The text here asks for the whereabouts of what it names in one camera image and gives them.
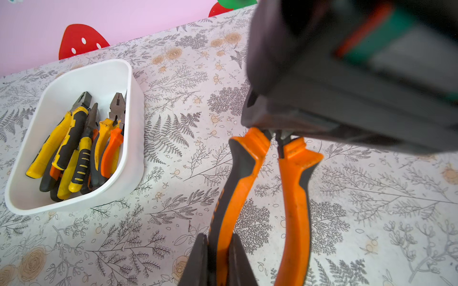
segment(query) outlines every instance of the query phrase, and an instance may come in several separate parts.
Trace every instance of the pink wall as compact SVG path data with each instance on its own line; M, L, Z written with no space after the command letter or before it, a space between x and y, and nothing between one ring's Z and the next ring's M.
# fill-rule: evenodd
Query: pink wall
M70 24L89 25L113 45L208 17L216 2L0 0L0 76L58 60Z

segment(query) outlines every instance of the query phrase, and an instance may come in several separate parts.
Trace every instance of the white plastic container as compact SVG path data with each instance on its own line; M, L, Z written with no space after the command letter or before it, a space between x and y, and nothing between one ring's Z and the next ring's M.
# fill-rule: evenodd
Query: white plastic container
M92 95L91 106L98 103L100 120L104 120L108 117L115 93L121 92L125 96L126 90L124 143L118 168L111 178L91 193L81 195L78 192L62 202L51 200L49 192L40 192L41 179L27 177L26 171L78 96L88 91ZM16 214L30 215L50 210L84 210L128 195L143 176L144 119L143 92L132 76L132 67L125 60L107 60L58 77L44 90L38 102L6 185L6 205Z

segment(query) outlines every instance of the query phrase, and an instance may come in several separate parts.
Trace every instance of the orange handle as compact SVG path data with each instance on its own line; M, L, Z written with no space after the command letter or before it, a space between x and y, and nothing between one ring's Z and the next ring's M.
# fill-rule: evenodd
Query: orange handle
M51 170L49 171L49 174L51 175L51 177L57 181L57 179L59 178L59 176L61 175L62 171L59 170L58 168L54 167L54 166L51 166Z
M100 173L105 178L111 177L114 159L118 158L117 154L119 154L119 147L121 146L122 142L124 142L124 136L121 134L121 132L122 130L120 128L111 130L110 143L105 149L105 152L102 156L102 163L100 165Z
M95 137L97 137L97 135L98 135L98 129L94 129L92 133L92 142L94 142Z
M280 158L286 217L286 241L275 286L302 286L310 260L310 220L307 185L323 155L307 150L304 138L283 147Z
M213 212L208 231L209 279L226 286L229 267L229 245L243 204L264 163L270 141L258 129L250 128L244 137L229 139L232 170Z

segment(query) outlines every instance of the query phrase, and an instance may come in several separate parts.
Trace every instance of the red strawberry decoration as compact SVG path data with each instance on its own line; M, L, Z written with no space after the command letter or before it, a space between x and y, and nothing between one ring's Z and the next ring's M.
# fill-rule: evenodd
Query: red strawberry decoration
M213 16L216 16L216 15L219 15L219 14L223 14L223 13L232 11L232 10L233 9L224 8L224 7L221 6L221 4L219 2L216 2L216 4L213 5L212 9L210 10L210 14L208 14L208 16L209 17L213 17Z
M65 29L60 43L59 59L84 54L108 47L110 44L94 28L83 24L72 24Z

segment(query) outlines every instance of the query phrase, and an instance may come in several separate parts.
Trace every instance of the tablecloth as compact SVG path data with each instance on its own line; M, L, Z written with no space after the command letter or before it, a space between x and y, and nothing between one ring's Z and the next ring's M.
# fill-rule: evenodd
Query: tablecloth
M63 73L125 59L145 97L145 172L109 204L17 216L0 206L0 285L175 285L231 170L228 139L249 88L255 6L3 77L1 196L44 88ZM306 139L325 155L309 184L307 286L458 285L458 156L413 156ZM259 285L285 241L271 146L235 226Z

